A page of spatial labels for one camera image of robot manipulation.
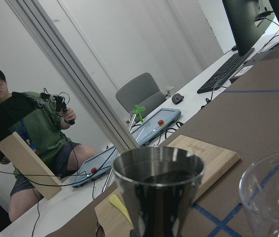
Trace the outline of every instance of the brown table surface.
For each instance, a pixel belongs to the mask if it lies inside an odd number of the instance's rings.
[[[241,159],[196,201],[186,219],[183,237],[252,236],[238,187],[241,175],[252,162],[279,150],[279,46],[161,146],[180,134],[235,151]],[[66,225],[47,236],[95,236],[94,208],[115,188],[113,184]]]

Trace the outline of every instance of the person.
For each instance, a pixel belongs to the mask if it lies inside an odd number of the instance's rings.
[[[38,99],[40,94],[26,92],[30,97]],[[5,75],[0,70],[0,103],[11,97],[7,87]],[[53,103],[46,102],[43,109],[36,109],[22,120],[17,122],[13,128],[19,135],[27,140],[30,147],[39,158],[58,177],[63,178],[77,171],[82,163],[95,156],[97,152],[87,145],[72,142],[61,130],[68,129],[69,121],[76,119],[76,113],[70,107],[66,113],[55,111]],[[9,163],[4,157],[1,163]],[[29,182],[29,180],[15,167],[15,185],[10,194],[9,218],[15,221],[43,196]]]

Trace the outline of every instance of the transparent cup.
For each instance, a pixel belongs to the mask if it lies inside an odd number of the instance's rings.
[[[203,161],[171,147],[141,147],[113,163],[137,237],[180,237],[204,173]]]
[[[279,151],[251,164],[239,184],[255,237],[279,237]]]

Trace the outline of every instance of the yellow spoon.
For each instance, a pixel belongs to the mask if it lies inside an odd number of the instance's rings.
[[[130,222],[131,226],[133,227],[133,224],[132,224],[131,219],[129,217],[128,211],[127,211],[126,207],[121,203],[119,197],[116,196],[115,194],[112,194],[109,197],[109,201],[110,201],[111,204],[116,206],[118,208],[118,210],[120,210],[123,213],[123,215],[127,218],[127,220]]]

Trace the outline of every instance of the gray chair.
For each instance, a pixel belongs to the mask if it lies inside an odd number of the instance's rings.
[[[133,116],[134,105],[144,106],[142,118],[166,101],[164,95],[150,73],[143,73],[125,84],[115,95],[118,102]]]

